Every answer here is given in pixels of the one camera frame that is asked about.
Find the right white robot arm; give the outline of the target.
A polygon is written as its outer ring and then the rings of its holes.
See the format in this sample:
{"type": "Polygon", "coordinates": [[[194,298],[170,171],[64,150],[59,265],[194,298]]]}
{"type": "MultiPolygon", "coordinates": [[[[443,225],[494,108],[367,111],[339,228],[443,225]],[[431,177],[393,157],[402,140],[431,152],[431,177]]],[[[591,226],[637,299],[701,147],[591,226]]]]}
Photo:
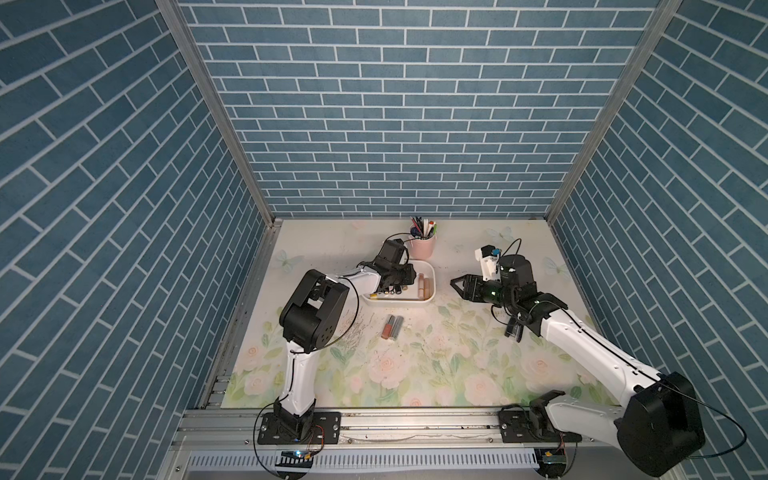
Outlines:
{"type": "Polygon", "coordinates": [[[568,443],[592,439],[620,450],[644,474],[660,477],[685,460],[700,460],[706,437],[699,400],[683,375],[661,373],[609,342],[556,296],[538,289],[530,262],[487,245],[475,253],[481,274],[465,274],[450,285],[464,300],[501,309],[505,334],[520,341],[524,331],[542,338],[584,367],[616,399],[613,406],[550,390],[528,405],[499,408],[505,443],[557,443],[538,456],[545,478],[566,475],[575,458],[568,443]]]}

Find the pens in cup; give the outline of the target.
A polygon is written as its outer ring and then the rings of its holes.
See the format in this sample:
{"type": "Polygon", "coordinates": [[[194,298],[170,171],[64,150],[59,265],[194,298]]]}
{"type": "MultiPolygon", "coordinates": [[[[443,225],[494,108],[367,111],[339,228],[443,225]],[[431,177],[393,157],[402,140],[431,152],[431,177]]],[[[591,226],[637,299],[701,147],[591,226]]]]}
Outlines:
{"type": "Polygon", "coordinates": [[[436,234],[436,222],[425,217],[411,218],[410,236],[417,240],[428,240],[436,234]]]}

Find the red lip gloss tube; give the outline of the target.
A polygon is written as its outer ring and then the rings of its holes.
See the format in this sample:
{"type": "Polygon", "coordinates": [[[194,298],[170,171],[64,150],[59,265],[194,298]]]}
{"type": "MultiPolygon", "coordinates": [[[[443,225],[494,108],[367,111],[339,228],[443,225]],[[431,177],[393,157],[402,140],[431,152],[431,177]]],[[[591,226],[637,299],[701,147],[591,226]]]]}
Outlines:
{"type": "Polygon", "coordinates": [[[390,338],[392,329],[393,329],[394,324],[395,324],[395,320],[396,320],[396,317],[394,315],[389,315],[388,316],[388,318],[387,318],[387,320],[385,322],[385,325],[384,325],[384,327],[382,329],[382,333],[381,333],[381,338],[382,339],[387,340],[387,339],[390,338]]]}

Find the green circuit board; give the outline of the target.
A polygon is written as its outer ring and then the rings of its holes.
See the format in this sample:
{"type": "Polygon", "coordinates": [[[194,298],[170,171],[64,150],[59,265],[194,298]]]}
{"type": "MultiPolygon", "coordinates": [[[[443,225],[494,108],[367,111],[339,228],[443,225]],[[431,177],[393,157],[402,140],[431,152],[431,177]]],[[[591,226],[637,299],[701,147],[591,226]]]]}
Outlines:
{"type": "Polygon", "coordinates": [[[554,453],[551,450],[538,449],[535,451],[538,461],[537,473],[544,478],[561,478],[568,469],[567,456],[554,453]]]}
{"type": "Polygon", "coordinates": [[[286,470],[289,468],[310,469],[313,466],[313,462],[313,453],[299,450],[288,450],[282,451],[280,453],[275,467],[277,470],[286,470]]]}

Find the right green circuit board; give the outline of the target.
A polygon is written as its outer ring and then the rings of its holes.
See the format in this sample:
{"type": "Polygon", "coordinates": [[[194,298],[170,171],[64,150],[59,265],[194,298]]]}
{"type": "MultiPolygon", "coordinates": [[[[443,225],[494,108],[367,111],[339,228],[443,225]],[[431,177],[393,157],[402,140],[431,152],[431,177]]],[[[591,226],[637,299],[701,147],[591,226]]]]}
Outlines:
{"type": "Polygon", "coordinates": [[[551,450],[538,449],[535,451],[538,461],[537,473],[544,478],[561,478],[568,469],[567,456],[554,453],[551,450]]]}

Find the silver lip gloss tube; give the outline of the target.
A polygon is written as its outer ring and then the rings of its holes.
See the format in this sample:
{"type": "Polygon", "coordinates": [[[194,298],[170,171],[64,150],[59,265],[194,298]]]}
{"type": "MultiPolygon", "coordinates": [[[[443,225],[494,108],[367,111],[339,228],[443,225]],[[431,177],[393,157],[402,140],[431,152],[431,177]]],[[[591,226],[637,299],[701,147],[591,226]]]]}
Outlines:
{"type": "Polygon", "coordinates": [[[395,318],[393,326],[392,326],[392,330],[390,332],[390,337],[389,337],[390,340],[396,340],[398,338],[398,335],[399,335],[399,333],[401,331],[401,328],[402,328],[403,321],[404,321],[404,317],[403,316],[397,316],[395,318]]]}

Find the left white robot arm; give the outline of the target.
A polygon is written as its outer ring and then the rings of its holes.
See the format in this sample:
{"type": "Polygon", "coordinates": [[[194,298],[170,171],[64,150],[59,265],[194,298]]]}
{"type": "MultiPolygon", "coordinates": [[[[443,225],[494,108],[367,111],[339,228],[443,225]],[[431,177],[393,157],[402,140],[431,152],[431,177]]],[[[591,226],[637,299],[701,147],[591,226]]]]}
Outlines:
{"type": "Polygon", "coordinates": [[[371,261],[341,275],[308,270],[284,306],[279,324],[287,347],[287,372],[283,392],[270,412],[260,414],[257,443],[262,445],[307,442],[338,414],[315,419],[315,378],[320,351],[332,345],[347,297],[400,291],[415,283],[406,242],[388,238],[371,261]]]}

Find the pink pen cup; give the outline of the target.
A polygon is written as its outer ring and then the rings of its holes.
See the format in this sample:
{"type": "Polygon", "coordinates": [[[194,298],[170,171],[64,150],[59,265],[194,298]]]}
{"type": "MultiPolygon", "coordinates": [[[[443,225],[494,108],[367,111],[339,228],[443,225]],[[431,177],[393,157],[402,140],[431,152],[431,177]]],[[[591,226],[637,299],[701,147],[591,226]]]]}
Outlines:
{"type": "Polygon", "coordinates": [[[412,259],[428,260],[433,255],[436,237],[429,238],[411,236],[408,240],[409,255],[412,259]]]}

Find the left green circuit board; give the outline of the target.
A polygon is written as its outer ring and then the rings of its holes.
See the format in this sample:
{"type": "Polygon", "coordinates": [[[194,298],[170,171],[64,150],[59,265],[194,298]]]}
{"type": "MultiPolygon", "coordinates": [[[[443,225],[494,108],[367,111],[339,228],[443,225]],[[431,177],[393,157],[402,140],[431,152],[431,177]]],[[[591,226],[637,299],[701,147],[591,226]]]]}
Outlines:
{"type": "Polygon", "coordinates": [[[280,453],[275,467],[277,470],[286,470],[289,468],[310,469],[313,466],[313,462],[313,453],[299,450],[288,450],[282,451],[280,453]]]}

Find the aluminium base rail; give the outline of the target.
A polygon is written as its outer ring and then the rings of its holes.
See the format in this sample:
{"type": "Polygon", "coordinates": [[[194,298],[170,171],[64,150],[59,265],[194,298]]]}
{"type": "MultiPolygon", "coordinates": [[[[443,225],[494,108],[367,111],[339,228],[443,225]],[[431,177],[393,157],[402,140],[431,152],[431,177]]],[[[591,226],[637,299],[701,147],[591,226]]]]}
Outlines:
{"type": "MultiPolygon", "coordinates": [[[[534,436],[516,410],[502,423],[499,407],[339,408],[340,419],[304,446],[362,448],[556,447],[560,436],[534,436]]],[[[172,440],[187,450],[248,450],[261,429],[257,409],[188,410],[172,440]]]]}

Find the pink lip gloss tube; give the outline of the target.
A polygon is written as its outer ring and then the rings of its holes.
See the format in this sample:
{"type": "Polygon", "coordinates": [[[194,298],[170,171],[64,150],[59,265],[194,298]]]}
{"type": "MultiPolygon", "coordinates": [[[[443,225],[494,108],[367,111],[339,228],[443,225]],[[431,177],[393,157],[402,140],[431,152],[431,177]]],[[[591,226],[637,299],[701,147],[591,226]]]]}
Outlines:
{"type": "Polygon", "coordinates": [[[424,300],[426,298],[426,293],[425,293],[425,277],[423,273],[418,274],[417,286],[418,286],[418,290],[417,290],[418,299],[424,300]]]}

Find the tan lipstick tube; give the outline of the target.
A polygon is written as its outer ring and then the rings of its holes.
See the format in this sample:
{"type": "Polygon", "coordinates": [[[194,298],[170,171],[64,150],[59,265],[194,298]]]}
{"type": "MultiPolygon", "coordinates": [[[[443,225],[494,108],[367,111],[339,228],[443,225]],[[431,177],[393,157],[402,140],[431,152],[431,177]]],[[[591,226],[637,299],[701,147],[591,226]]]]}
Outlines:
{"type": "Polygon", "coordinates": [[[430,277],[424,278],[424,296],[426,300],[430,300],[434,294],[434,280],[430,277]]]}

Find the floral table mat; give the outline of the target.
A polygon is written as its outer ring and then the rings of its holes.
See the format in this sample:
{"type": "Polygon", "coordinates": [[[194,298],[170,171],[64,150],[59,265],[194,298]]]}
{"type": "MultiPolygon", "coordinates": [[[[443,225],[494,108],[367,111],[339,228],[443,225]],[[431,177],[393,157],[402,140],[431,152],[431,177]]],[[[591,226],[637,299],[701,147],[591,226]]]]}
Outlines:
{"type": "MultiPolygon", "coordinates": [[[[372,259],[402,220],[287,220],[269,255],[266,276],[223,396],[226,408],[259,408],[283,392],[287,350],[278,319],[304,273],[342,274],[372,259]]],[[[337,343],[320,354],[315,382],[321,407],[495,406],[526,403],[553,389],[580,400],[613,397],[555,345],[504,334],[505,314],[461,299],[450,280],[480,270],[485,245],[520,253],[541,291],[587,309],[549,226],[542,220],[441,220],[429,262],[435,297],[424,306],[346,302],[337,343]],[[381,338],[389,315],[403,316],[396,340],[381,338]]]]}

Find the white plastic storage box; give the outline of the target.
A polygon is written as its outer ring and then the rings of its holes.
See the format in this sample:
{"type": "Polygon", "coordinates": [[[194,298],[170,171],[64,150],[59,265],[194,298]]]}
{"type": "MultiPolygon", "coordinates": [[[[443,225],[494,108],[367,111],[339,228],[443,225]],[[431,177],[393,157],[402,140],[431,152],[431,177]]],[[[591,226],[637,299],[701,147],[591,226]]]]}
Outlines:
{"type": "Polygon", "coordinates": [[[431,264],[423,260],[411,260],[410,264],[416,272],[416,280],[412,285],[403,286],[401,293],[377,293],[363,295],[362,299],[372,306],[381,307],[416,307],[424,306],[435,297],[435,270],[431,264]]]}

